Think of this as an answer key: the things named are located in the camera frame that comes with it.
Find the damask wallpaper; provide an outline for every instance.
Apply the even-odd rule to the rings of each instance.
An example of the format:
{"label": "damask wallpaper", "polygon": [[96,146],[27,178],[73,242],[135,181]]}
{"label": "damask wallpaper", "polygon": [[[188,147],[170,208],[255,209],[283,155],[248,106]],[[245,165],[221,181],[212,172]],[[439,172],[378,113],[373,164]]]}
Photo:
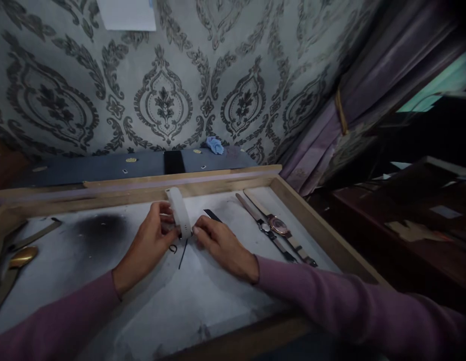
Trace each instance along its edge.
{"label": "damask wallpaper", "polygon": [[154,0],[156,32],[96,0],[0,0],[0,138],[31,158],[183,149],[275,162],[330,94],[377,0]]}

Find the rose gold watch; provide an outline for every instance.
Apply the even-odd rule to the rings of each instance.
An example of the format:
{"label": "rose gold watch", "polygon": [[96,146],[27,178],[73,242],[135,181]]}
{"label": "rose gold watch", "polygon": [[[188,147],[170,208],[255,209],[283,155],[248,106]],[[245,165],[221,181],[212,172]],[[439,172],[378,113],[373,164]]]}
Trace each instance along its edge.
{"label": "rose gold watch", "polygon": [[271,230],[278,233],[279,235],[283,236],[286,242],[290,245],[290,247],[300,256],[303,262],[309,264],[310,266],[317,267],[318,264],[315,260],[305,252],[303,247],[299,244],[299,242],[293,237],[288,226],[285,222],[283,222],[280,218],[272,214],[268,211],[251,193],[250,190],[243,190],[244,194],[249,198],[249,200],[260,210],[268,218],[268,223],[271,227]]}

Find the spoon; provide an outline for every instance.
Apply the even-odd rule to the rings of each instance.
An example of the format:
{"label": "spoon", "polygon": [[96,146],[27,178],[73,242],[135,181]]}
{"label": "spoon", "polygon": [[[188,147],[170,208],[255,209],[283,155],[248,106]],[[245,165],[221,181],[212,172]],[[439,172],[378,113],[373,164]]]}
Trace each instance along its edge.
{"label": "spoon", "polygon": [[24,267],[37,255],[37,247],[26,247],[14,254],[9,261],[9,266],[0,286],[0,306],[7,298],[9,292],[16,281],[20,268]]}

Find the purple sleeve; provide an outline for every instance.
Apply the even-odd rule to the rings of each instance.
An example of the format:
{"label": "purple sleeve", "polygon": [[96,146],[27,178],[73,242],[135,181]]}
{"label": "purple sleeve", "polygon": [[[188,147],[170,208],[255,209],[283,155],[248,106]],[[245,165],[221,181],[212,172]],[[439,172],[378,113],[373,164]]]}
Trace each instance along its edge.
{"label": "purple sleeve", "polygon": [[72,359],[119,304],[109,271],[0,335],[0,360]]}
{"label": "purple sleeve", "polygon": [[293,301],[326,330],[386,356],[434,360],[458,351],[466,317],[426,297],[413,297],[357,276],[256,256],[258,287]]}

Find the wooden tray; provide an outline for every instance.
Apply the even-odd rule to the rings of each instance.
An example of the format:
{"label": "wooden tray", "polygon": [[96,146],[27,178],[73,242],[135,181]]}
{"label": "wooden tray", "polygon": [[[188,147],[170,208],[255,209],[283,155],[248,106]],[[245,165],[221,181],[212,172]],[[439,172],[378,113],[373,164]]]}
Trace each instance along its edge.
{"label": "wooden tray", "polygon": [[[68,187],[0,191],[8,201],[0,207],[0,248],[6,234],[26,219],[58,213],[166,200],[165,189],[178,187],[184,197],[270,187],[330,259],[345,273],[369,283],[389,284],[279,175],[280,165],[91,182]],[[204,342],[170,356],[251,358],[282,346],[310,330],[307,319],[294,311]]]}

